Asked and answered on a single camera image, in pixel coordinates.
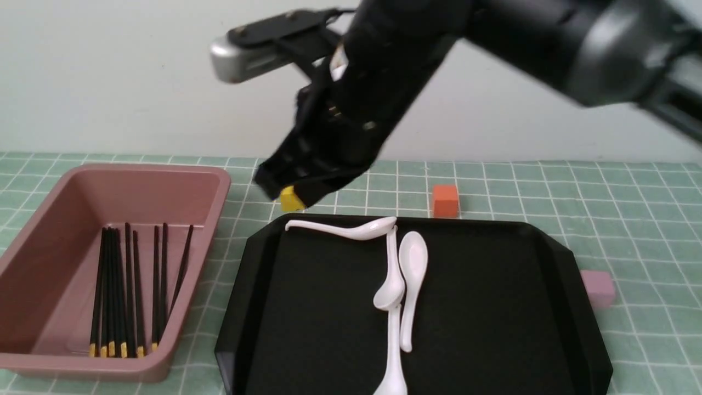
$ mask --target robotic arm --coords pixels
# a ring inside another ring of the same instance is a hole
[[[702,143],[702,32],[665,0],[362,0],[230,30],[211,45],[238,84],[289,63],[310,79],[254,181],[310,207],[375,161],[446,54],[467,39],[586,108],[632,103]]]

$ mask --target chopstick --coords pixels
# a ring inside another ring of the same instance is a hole
[[[144,358],[144,310],[141,297],[141,268],[139,263],[139,237],[133,231],[134,240],[134,302],[136,304],[136,356]]]
[[[126,324],[126,306],[124,302],[124,269],[122,268],[122,248],[119,237],[119,229],[114,229],[114,255],[116,259],[117,270],[117,341],[119,342],[119,355],[122,358],[128,356],[127,353],[127,324]]]
[[[102,267],[105,260],[105,228],[100,234],[100,254],[98,256],[98,274],[95,278],[95,300],[93,302],[93,324],[90,333],[90,349],[88,355],[98,356],[98,343],[100,336],[100,310],[102,308]]]
[[[107,358],[107,342],[109,341],[108,340],[109,335],[107,333],[107,329],[110,326],[109,323],[107,322],[107,317],[108,317],[107,310],[108,310],[109,305],[110,305],[109,299],[107,298],[107,295],[108,295],[108,292],[107,292],[108,276],[107,276],[107,274],[109,273],[110,270],[109,270],[109,267],[107,265],[107,247],[108,247],[109,243],[108,243],[107,229],[106,228],[102,228],[102,239],[103,239],[103,242],[105,243],[105,250],[102,252],[102,274],[101,274],[101,278],[100,278],[100,282],[102,283],[102,286],[101,286],[102,289],[100,291],[100,298],[102,299],[100,302],[102,304],[102,306],[101,306],[102,307],[101,308],[101,310],[102,310],[101,316],[102,317],[100,318],[100,326],[102,327],[101,328],[102,336],[100,337],[100,357]]]
[[[159,306],[161,313],[161,325],[159,329],[159,341],[164,335],[166,330],[166,323],[168,322],[168,301],[166,300],[168,293],[168,224],[164,222],[163,227],[163,237],[161,238],[161,305]]]
[[[187,238],[185,239],[185,247],[183,248],[183,257],[180,259],[180,269],[178,269],[178,279],[175,282],[175,290],[173,291],[173,300],[171,301],[171,313],[173,313],[173,307],[176,305],[176,299],[178,298],[178,293],[180,293],[180,287],[183,286],[183,277],[185,277],[185,270],[187,268],[187,260],[190,255],[190,241],[192,239],[192,231],[194,226],[190,225],[187,229]]]
[[[117,327],[115,325],[115,311],[117,310],[117,300],[115,292],[115,275],[114,275],[114,232],[111,228],[107,229],[107,252],[105,253],[107,260],[107,356],[114,357],[114,341],[117,338]]]
[[[125,223],[124,229],[125,266],[122,266],[120,230],[107,227],[102,228],[100,233],[98,272],[88,350],[90,357],[96,357],[99,354],[102,357],[143,358],[146,355],[138,233],[132,229],[130,223]],[[168,308],[168,224],[163,223],[162,235],[159,227],[154,226],[152,352],[158,349],[169,316],[183,286],[193,231],[194,226],[190,225],[173,290],[173,299]]]
[[[125,258],[126,258],[126,282],[127,282],[127,308],[126,308],[126,327],[127,327],[127,356],[134,356],[134,297],[133,297],[133,279],[132,279],[132,244],[131,244],[131,226],[128,223],[124,224],[124,241]]]
[[[154,284],[153,299],[151,308],[151,351],[156,351],[159,347],[159,227],[154,226]]]

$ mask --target black chopstick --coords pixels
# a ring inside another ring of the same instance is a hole
[[[133,279],[132,279],[132,246],[131,246],[131,226],[129,223],[124,224],[124,242],[126,260],[126,291],[127,291],[127,308],[126,308],[126,327],[127,327],[127,356],[134,357],[134,297],[133,297]]]
[[[180,258],[180,268],[178,269],[178,279],[175,282],[175,290],[173,291],[173,300],[171,301],[171,313],[173,313],[173,307],[176,305],[176,299],[178,298],[178,293],[180,293],[180,287],[183,286],[183,277],[185,277],[185,270],[187,268],[187,260],[190,255],[190,241],[192,239],[192,231],[194,226],[190,225],[187,229],[187,238],[185,239],[185,247],[183,248],[183,257]]]
[[[105,263],[107,264],[107,356],[114,356],[114,340],[117,338],[117,328],[115,323],[116,316],[115,311],[117,310],[117,301],[115,298],[114,291],[114,232],[112,228],[107,229],[107,251],[105,252]]]
[[[168,300],[166,295],[168,293],[168,224],[164,222],[162,229],[163,236],[161,237],[161,306],[159,307],[161,313],[161,325],[159,329],[159,341],[164,335],[166,330],[166,323],[168,322]]]
[[[102,252],[102,274],[100,275],[100,282],[102,283],[101,286],[101,291],[100,291],[100,298],[102,299],[101,304],[101,321],[100,321],[100,326],[101,326],[101,332],[102,336],[100,336],[100,357],[101,358],[107,358],[107,343],[109,342],[109,335],[108,335],[108,327],[110,326],[110,323],[107,319],[109,316],[108,310],[110,309],[110,298],[108,298],[108,289],[107,289],[107,284],[109,280],[108,273],[110,272],[109,265],[107,264],[107,248],[109,246],[109,238],[107,237],[107,229],[102,228],[102,238],[105,242],[105,250]]]
[[[151,351],[159,347],[159,227],[154,226],[154,284],[151,308]]]
[[[139,237],[136,231],[133,231],[134,242],[134,302],[136,304],[136,356],[144,358],[144,308],[142,306],[141,297],[141,267],[139,263]]]
[[[119,236],[119,229],[114,229],[115,242],[115,264],[117,270],[117,333],[119,337],[119,356],[126,358],[127,353],[127,324],[126,324],[126,303],[124,301],[124,268],[122,267],[122,248]]]
[[[102,303],[102,262],[105,257],[105,228],[100,233],[100,253],[98,255],[98,274],[95,277],[95,299],[93,301],[93,322],[90,333],[90,349],[88,355],[98,356],[99,336],[100,336],[100,309]]]

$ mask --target orange cube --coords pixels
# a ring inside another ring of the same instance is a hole
[[[458,218],[458,188],[455,185],[435,185],[432,210],[434,218]]]

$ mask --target yellow cube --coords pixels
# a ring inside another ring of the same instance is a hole
[[[295,212],[304,210],[305,205],[295,194],[292,186],[288,186],[280,193],[280,206],[284,212]]]

